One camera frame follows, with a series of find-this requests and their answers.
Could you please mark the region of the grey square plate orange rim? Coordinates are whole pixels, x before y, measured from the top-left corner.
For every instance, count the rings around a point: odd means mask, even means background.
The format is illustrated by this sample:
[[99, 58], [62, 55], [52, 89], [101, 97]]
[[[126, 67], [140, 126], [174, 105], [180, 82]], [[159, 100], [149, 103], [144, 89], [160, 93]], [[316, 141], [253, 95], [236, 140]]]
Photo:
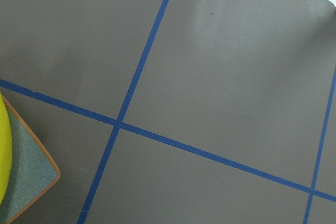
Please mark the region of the grey square plate orange rim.
[[58, 181], [60, 171], [27, 123], [6, 98], [3, 101], [11, 122], [13, 161], [1, 223], [11, 223]]

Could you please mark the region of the yellow banana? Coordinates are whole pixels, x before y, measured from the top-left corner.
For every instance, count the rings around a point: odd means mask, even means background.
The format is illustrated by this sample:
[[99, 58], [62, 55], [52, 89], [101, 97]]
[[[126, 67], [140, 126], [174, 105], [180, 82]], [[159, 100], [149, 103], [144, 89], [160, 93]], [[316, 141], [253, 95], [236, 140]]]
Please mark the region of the yellow banana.
[[7, 108], [1, 94], [1, 202], [7, 191], [13, 160], [13, 144], [10, 124]]

